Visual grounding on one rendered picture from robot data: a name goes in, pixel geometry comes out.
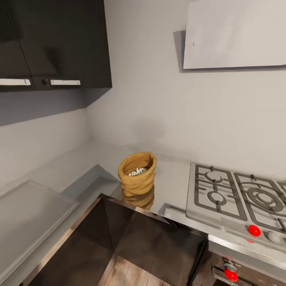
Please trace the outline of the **popcorn bag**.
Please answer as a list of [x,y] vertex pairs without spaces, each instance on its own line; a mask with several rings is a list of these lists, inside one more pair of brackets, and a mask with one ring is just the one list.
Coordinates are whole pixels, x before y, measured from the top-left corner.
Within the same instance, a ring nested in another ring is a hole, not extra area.
[[[154,184],[157,158],[151,152],[141,152],[129,155],[118,167],[118,176],[126,197],[145,194]],[[144,172],[137,175],[137,170]]]

